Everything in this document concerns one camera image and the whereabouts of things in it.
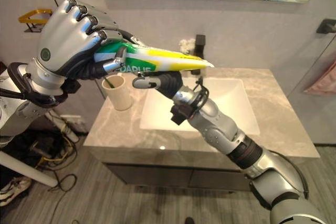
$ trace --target sneaker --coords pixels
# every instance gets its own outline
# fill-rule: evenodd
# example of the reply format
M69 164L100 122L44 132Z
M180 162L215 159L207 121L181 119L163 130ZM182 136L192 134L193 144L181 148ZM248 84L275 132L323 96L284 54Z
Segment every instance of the sneaker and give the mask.
M32 181L27 177L13 178L4 188L0 191L0 207L6 206L16 196L23 191L27 190Z

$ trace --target white sink basin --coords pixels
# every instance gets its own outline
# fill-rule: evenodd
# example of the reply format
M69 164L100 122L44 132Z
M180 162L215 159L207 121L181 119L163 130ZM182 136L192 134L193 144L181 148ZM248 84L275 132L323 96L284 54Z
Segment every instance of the white sink basin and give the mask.
M195 87L196 78L183 78L183 84ZM243 81L239 79L205 78L203 85L210 91L209 97L218 108L230 116L246 134L259 135L260 130L251 104L247 98ZM173 101L154 89L148 90L140 121L141 129L197 131L188 121L181 125L171 121Z

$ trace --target gray wooden floor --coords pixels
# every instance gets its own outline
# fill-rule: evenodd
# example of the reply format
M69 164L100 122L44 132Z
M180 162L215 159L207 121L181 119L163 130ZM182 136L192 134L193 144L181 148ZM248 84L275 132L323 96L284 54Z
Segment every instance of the gray wooden floor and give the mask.
M300 165L310 185L310 199L329 223L336 223L336 148L318 147L321 159ZM124 185L86 149L59 172L75 173L78 182L62 200L53 223L269 223L269 212L252 193L167 189ZM29 195L2 209L1 223L49 223L63 192L35 183Z

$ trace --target marble countertop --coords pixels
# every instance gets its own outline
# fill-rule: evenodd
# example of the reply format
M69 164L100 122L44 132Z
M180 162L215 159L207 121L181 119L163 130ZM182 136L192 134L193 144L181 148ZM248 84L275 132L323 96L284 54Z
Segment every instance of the marble countertop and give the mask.
M270 70L207 68L204 73L205 77L243 81L260 128L260 135L250 135L256 143L286 156L319 157ZM226 156L209 146L199 132L141 129L147 90L132 87L133 74L123 76L133 105L119 112L109 98L105 100L84 143L97 159L105 163L237 169Z

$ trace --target towel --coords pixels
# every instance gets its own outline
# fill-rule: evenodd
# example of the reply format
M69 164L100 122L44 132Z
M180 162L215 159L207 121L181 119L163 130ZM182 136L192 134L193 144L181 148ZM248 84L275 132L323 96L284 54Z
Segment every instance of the towel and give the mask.
M336 61L305 93L336 94Z

